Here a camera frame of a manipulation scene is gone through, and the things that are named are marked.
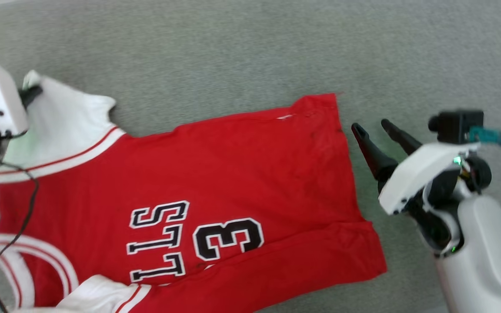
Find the black lettering with white outline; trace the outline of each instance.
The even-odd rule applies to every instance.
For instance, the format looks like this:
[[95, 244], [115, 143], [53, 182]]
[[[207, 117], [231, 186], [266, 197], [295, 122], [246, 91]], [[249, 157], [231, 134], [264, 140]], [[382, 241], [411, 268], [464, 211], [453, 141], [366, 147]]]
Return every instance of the black lettering with white outline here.
[[137, 283], [143, 279], [164, 275], [185, 275], [185, 264], [183, 264], [183, 256], [181, 255], [181, 252], [164, 254], [164, 262], [171, 263], [171, 266], [147, 271], [131, 271], [131, 282]]
[[[237, 233], [244, 233], [246, 240], [237, 242]], [[210, 239], [213, 237], [217, 237], [219, 246], [211, 244]], [[220, 258], [220, 247], [235, 246], [238, 243], [241, 252], [247, 252], [262, 246], [264, 235], [259, 222], [252, 218], [243, 218], [199, 226], [193, 233], [193, 242], [197, 257], [204, 261], [213, 261]]]
[[189, 210], [188, 201], [179, 201], [166, 204], [160, 204], [155, 206], [149, 218], [145, 220], [142, 216], [148, 215], [150, 208], [142, 208], [133, 210], [131, 214], [131, 228], [141, 228], [148, 226], [155, 226], [161, 222], [167, 212], [172, 212], [165, 219], [165, 222], [176, 222], [179, 220], [185, 220], [187, 218], [187, 211]]
[[163, 234], [169, 235], [169, 238], [152, 240], [145, 242], [129, 242], [127, 244], [127, 254], [136, 254], [142, 250], [157, 249], [157, 248], [177, 248], [181, 242], [181, 232], [183, 224], [175, 224], [164, 227]]

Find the basketball jersey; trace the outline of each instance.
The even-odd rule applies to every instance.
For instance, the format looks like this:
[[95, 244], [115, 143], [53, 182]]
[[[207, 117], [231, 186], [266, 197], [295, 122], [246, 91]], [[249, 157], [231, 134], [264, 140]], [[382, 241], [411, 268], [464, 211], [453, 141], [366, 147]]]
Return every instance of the basketball jersey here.
[[[112, 98], [25, 79], [37, 83], [4, 159], [40, 186], [0, 259], [17, 307], [55, 306], [102, 275], [138, 286], [127, 311], [248, 312], [386, 271], [335, 95], [132, 137], [109, 121]], [[0, 168], [0, 250], [33, 190]]]

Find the gray carpet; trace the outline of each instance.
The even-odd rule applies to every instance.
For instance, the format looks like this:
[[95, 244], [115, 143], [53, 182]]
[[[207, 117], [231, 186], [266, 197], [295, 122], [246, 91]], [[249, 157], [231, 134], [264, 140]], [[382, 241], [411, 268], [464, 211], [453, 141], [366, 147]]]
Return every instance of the gray carpet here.
[[[350, 133], [380, 146], [387, 117], [434, 140], [429, 113], [481, 108], [501, 127], [501, 0], [20, 0], [0, 6], [0, 63], [118, 100], [133, 135], [231, 113], [338, 98], [358, 201], [381, 237], [388, 273], [280, 303], [266, 313], [417, 313], [443, 305], [431, 257], [403, 216], [386, 216]], [[488, 193], [501, 201], [501, 150]], [[12, 295], [0, 273], [0, 294]]]

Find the white stripe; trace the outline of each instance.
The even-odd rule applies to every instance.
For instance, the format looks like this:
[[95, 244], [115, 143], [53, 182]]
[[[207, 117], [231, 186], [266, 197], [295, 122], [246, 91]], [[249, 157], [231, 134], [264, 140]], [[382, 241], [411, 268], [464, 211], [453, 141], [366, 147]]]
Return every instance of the white stripe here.
[[0, 260], [6, 261], [0, 262], [0, 268], [13, 289], [14, 308], [18, 309], [19, 303], [20, 307], [34, 307], [34, 280], [20, 253], [10, 247], [0, 256]]
[[[116, 128], [104, 139], [99, 145], [93, 147], [87, 153], [76, 156], [75, 158], [65, 160], [63, 162], [58, 162], [55, 164], [51, 164], [49, 166], [44, 166], [41, 168], [33, 169], [28, 172], [34, 177], [41, 177], [50, 175], [53, 173], [58, 173], [63, 170], [73, 168], [75, 166], [79, 166], [82, 163], [88, 162], [93, 158], [96, 158], [98, 155], [102, 154], [105, 150], [111, 147], [119, 139], [121, 136], [125, 134], [125, 131]], [[5, 172], [7, 170], [14, 170], [13, 168], [8, 168], [6, 166], [2, 166], [0, 168], [0, 172]], [[8, 174], [0, 174], [0, 184], [2, 183], [14, 183], [14, 182], [22, 182], [24, 180], [29, 180], [28, 176], [24, 174], [24, 172], [18, 173], [8, 173]]]
[[[2, 244], [10, 242], [14, 238], [14, 236], [14, 234], [0, 234], [0, 242]], [[35, 247], [36, 250], [22, 246], [22, 244]], [[73, 267], [69, 259], [63, 254], [63, 252], [54, 247], [52, 244], [38, 240], [31, 236], [22, 235], [10, 248], [18, 252], [32, 254], [34, 256], [42, 258], [44, 261], [51, 264], [61, 277], [64, 296], [67, 296], [73, 290], [77, 289], [78, 278], [76, 276], [75, 268]]]
[[135, 295], [135, 297], [131, 301], [127, 302], [121, 309], [121, 311], [119, 311], [119, 313], [128, 313], [129, 311], [131, 311], [131, 309], [133, 309], [135, 305], [143, 301], [144, 297], [146, 297], [149, 293], [150, 288], [151, 285], [141, 285], [139, 292], [137, 292], [137, 295]]

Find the white sleeve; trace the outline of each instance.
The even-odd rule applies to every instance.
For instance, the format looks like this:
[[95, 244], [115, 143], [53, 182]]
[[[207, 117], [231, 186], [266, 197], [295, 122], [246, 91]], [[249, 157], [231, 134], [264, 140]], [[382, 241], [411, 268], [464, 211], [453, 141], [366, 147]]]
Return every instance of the white sleeve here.
[[95, 275], [65, 297], [57, 307], [19, 309], [14, 313], [127, 313], [150, 291], [149, 285], [116, 283]]

